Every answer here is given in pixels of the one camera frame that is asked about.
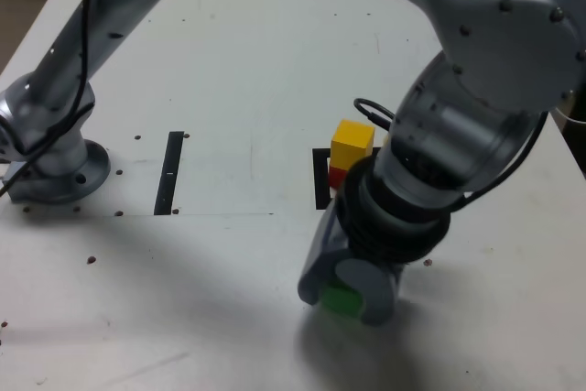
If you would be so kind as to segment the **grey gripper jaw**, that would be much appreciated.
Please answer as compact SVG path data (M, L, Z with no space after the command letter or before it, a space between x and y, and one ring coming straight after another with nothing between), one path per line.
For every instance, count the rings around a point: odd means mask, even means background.
M299 298L311 306L335 278L336 265L351 255L349 239L338 219L336 202L331 201L311 241L309 253L298 281Z
M402 264L377 265L349 258L337 264L335 275L360 295L359 321L367 326L381 326L395 314L404 269Z

